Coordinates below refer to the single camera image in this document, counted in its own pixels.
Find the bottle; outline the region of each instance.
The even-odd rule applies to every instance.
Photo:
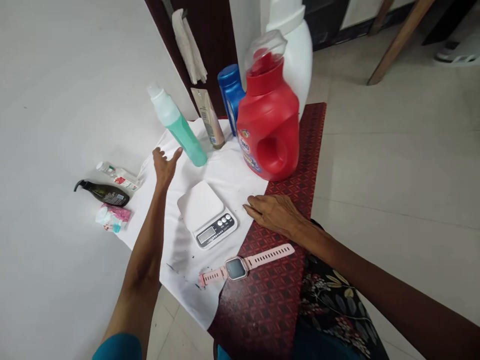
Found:
[[[137,191],[142,186],[142,182],[138,178],[122,168],[113,167],[108,161],[99,162],[96,169],[107,174],[115,184],[121,185],[125,189]]]
[[[229,65],[218,73],[218,85],[225,105],[231,133],[237,136],[237,118],[239,115],[239,102],[245,97],[240,80],[240,70],[237,64]]]
[[[209,92],[206,89],[194,87],[191,87],[190,90],[203,120],[203,125],[205,125],[206,133],[210,138],[211,145],[214,149],[221,149],[225,145],[225,136],[210,100]]]
[[[90,181],[80,180],[76,183],[73,191],[76,192],[79,186],[90,192],[98,201],[120,208],[127,205],[130,200],[130,196],[128,196],[125,191],[113,185],[96,184]]]
[[[299,99],[282,75],[287,41],[278,30],[254,40],[246,55],[246,96],[238,106],[238,142],[250,169],[268,181],[299,162]]]
[[[196,167],[205,165],[207,154],[202,150],[195,134],[170,95],[160,88],[157,83],[148,86],[147,91],[155,107],[158,119],[185,150],[193,165]]]
[[[287,41],[283,54],[283,78],[299,101],[298,121],[302,118],[312,79],[313,46],[305,5],[298,0],[272,0],[266,31],[278,29]]]

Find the pink smartwatch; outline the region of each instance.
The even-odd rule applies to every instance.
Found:
[[[198,281],[200,286],[204,287],[208,284],[225,280],[227,278],[240,280],[246,278],[250,270],[258,268],[260,265],[284,258],[294,252],[295,249],[292,245],[284,244],[246,258],[235,256],[225,261],[224,266],[200,274],[198,276]]]

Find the kitchen scale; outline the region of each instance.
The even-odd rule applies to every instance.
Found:
[[[200,249],[210,249],[238,227],[232,212],[205,181],[192,187],[176,204]]]

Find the watch face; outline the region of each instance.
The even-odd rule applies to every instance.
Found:
[[[247,270],[244,267],[244,263],[239,257],[227,260],[225,263],[228,276],[232,280],[238,280],[247,276]]]

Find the dark pump bottle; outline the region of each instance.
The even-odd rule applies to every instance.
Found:
[[[112,185],[96,184],[90,181],[80,180],[76,183],[73,189],[74,192],[77,191],[79,185],[102,203],[124,207],[130,200],[130,196],[128,196],[125,191]]]

